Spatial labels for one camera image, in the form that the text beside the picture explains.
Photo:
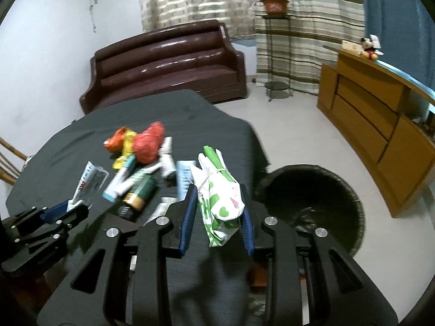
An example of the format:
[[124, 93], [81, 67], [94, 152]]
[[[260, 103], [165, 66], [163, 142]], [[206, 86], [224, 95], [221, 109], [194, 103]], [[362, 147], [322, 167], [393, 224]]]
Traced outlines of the white green patterned wrapper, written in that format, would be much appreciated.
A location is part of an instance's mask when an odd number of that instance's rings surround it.
[[210, 247], [221, 247], [239, 230], [245, 209], [239, 182], [228, 170], [219, 149], [205, 146], [192, 164], [193, 183]]

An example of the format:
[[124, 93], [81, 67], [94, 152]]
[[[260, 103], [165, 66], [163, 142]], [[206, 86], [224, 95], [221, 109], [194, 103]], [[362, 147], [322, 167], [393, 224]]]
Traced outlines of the white knotted paper wrapper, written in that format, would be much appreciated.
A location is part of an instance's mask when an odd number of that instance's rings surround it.
[[172, 137], [165, 137], [159, 149], [161, 176], [165, 179], [167, 179], [172, 173], [176, 172], [175, 163], [172, 156], [172, 143]]

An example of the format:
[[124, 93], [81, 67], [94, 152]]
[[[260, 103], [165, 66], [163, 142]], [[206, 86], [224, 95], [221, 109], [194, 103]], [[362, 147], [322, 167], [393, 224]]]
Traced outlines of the white red printed packet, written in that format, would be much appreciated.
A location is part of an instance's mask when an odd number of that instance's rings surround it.
[[88, 161], [77, 184], [73, 197], [68, 201], [67, 212], [72, 211], [79, 205], [91, 206], [93, 195], [99, 191], [106, 181], [108, 172], [101, 166], [95, 166]]

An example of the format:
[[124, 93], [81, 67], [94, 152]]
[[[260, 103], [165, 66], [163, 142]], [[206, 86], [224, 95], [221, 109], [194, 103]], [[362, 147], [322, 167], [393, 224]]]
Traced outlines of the white tube green print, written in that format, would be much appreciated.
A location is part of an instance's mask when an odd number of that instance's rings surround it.
[[143, 168], [140, 168], [134, 174], [130, 175], [126, 180], [121, 182], [117, 186], [117, 188], [115, 189], [115, 192], [117, 193], [118, 196], [121, 196], [121, 195], [127, 193], [127, 191], [130, 190], [135, 184], [137, 184], [141, 180], [143, 180], [146, 175], [151, 175], [152, 173], [157, 171], [159, 168], [161, 168], [160, 162], [156, 162], [156, 163], [151, 164], [149, 166], [145, 166]]

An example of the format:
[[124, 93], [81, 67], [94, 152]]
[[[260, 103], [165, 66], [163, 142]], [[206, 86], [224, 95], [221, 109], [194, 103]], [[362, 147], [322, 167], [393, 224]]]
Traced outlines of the green gold tube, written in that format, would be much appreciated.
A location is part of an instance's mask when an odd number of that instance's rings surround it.
[[155, 177], [146, 174], [128, 191], [124, 203], [135, 211], [141, 211], [157, 185]]

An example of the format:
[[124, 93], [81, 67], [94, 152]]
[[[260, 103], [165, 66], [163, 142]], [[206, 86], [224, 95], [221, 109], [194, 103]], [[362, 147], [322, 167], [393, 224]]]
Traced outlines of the light blue white tube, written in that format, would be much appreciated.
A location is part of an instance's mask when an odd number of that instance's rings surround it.
[[136, 155], [131, 154], [125, 161], [121, 169], [116, 173], [107, 188], [103, 191], [102, 197], [109, 202], [115, 202], [119, 196], [118, 189], [120, 185], [131, 175], [136, 165]]

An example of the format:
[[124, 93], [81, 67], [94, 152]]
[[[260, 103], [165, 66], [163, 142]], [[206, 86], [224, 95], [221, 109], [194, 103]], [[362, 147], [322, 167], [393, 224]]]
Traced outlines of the red plastic bag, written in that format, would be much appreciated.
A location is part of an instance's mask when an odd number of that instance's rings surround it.
[[134, 138], [133, 152], [137, 161], [145, 165], [154, 163], [157, 160], [163, 141], [164, 125], [159, 121], [155, 121], [144, 132]]

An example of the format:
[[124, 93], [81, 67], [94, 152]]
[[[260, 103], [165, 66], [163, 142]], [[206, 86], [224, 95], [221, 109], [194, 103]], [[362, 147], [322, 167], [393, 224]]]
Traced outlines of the yellow snack wrapper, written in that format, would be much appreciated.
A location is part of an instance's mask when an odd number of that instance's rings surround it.
[[119, 169], [121, 169], [127, 159], [133, 154], [133, 143], [136, 135], [137, 133], [135, 131], [126, 129], [122, 145], [122, 153], [112, 165], [114, 171], [118, 171]]

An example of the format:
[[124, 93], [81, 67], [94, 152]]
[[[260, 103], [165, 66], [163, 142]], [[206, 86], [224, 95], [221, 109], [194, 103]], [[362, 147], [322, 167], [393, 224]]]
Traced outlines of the orange wrapper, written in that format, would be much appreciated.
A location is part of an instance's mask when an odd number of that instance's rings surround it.
[[112, 154], [121, 152], [127, 131], [128, 128], [126, 127], [119, 128], [110, 138], [104, 141], [105, 149]]

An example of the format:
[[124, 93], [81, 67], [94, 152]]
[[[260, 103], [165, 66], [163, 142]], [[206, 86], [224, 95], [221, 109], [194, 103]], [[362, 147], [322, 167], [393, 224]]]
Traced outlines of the white blue printed sachet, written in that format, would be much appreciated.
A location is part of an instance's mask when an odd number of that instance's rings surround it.
[[178, 201], [183, 201], [185, 199], [189, 186], [194, 183], [191, 166], [196, 166], [196, 161], [177, 161], [176, 163]]

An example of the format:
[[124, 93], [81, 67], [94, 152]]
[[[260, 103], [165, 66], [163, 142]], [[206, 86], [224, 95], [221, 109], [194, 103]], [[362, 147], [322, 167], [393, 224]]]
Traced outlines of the black wicker trash bin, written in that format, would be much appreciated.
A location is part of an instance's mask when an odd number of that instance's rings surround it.
[[361, 248], [366, 229], [357, 193], [334, 172], [313, 164], [295, 164], [265, 175], [254, 199], [296, 230], [312, 233], [322, 227], [351, 256]]

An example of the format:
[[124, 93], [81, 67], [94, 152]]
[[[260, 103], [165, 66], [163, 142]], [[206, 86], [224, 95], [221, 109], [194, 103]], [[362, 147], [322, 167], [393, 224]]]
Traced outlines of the beige patterned curtain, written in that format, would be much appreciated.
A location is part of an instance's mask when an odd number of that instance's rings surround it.
[[215, 19], [233, 39], [253, 37], [253, 0], [139, 0], [145, 32], [189, 22]]

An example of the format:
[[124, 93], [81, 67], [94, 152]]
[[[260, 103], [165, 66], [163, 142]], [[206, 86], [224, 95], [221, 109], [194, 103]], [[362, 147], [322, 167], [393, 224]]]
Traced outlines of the Mickey Mouse plush toy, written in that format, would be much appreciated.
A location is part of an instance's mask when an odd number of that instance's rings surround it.
[[369, 37], [363, 37], [361, 39], [361, 50], [359, 52], [361, 57], [367, 60], [377, 60], [377, 49], [374, 47], [372, 40]]

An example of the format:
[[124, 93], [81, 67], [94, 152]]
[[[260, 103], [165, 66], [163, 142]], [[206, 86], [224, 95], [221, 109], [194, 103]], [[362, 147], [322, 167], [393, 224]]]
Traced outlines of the green striped curtain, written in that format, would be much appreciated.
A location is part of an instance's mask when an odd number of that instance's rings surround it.
[[[267, 56], [264, 8], [257, 4], [255, 16], [257, 77], [260, 85], [267, 81]], [[291, 90], [317, 94], [322, 65], [336, 62], [331, 48], [342, 40], [359, 42], [365, 33], [363, 0], [290, 0], [291, 18]], [[278, 71], [285, 76], [287, 60]]]

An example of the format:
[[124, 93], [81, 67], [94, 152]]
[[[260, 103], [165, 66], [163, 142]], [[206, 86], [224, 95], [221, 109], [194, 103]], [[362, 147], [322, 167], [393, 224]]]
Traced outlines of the wooden chair frame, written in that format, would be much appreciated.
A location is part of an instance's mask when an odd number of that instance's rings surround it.
[[1, 181], [5, 182], [10, 186], [14, 186], [16, 181], [21, 175], [22, 170], [18, 167], [3, 153], [3, 150], [8, 151], [13, 156], [19, 158], [23, 163], [27, 163], [30, 156], [25, 155], [17, 148], [15, 148], [10, 143], [6, 142], [3, 138], [0, 138], [1, 144]]

